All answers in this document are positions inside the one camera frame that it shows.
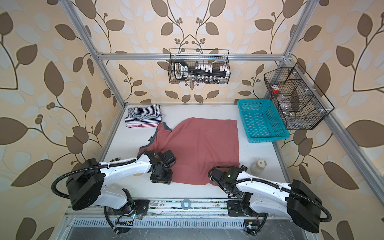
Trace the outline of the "maroon tank top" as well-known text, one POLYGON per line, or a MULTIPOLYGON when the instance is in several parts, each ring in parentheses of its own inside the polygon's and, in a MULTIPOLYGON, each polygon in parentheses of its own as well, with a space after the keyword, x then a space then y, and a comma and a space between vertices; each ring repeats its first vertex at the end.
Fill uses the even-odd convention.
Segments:
POLYGON ((213 167, 240 165, 237 121, 189 118, 174 129, 163 122, 150 143, 139 148, 139 152, 144 150, 172 151, 177 160, 172 167, 173 182, 206 185, 213 167))

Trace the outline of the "blue striped tank top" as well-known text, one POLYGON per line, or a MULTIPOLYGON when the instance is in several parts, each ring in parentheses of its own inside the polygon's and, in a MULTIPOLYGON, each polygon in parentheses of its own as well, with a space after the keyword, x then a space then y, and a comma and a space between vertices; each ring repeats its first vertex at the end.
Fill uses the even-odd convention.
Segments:
POLYGON ((128 116, 125 117, 125 124, 128 123, 161 123, 163 114, 159 104, 147 107, 128 108, 128 116))

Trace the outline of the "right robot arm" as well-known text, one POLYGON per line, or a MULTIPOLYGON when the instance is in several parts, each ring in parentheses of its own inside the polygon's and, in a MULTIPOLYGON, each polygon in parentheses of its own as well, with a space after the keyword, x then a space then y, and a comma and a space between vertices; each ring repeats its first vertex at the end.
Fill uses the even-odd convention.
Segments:
POLYGON ((255 224, 247 224, 247 234, 257 235, 269 216, 288 218, 314 234, 319 233, 320 223, 332 220, 322 200, 301 181, 271 182, 246 171, 245 166, 216 166, 209 170, 208 177, 227 194, 229 216, 262 219, 255 224))

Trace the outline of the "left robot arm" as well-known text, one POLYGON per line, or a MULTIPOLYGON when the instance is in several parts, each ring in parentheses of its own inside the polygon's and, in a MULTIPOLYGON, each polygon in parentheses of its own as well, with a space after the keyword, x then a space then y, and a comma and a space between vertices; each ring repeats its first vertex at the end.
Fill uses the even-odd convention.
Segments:
POLYGON ((152 183, 169 185, 173 178, 172 167, 176 162, 172 151, 156 153, 147 150, 125 160, 116 158, 98 163, 95 159, 89 159, 79 169, 55 179, 51 190, 55 195, 69 199, 74 211, 102 206, 108 225, 118 235, 120 230, 108 217, 108 210, 113 209, 121 217, 135 219, 143 208, 137 206, 129 190, 115 189, 112 184, 128 176, 149 173, 152 183))

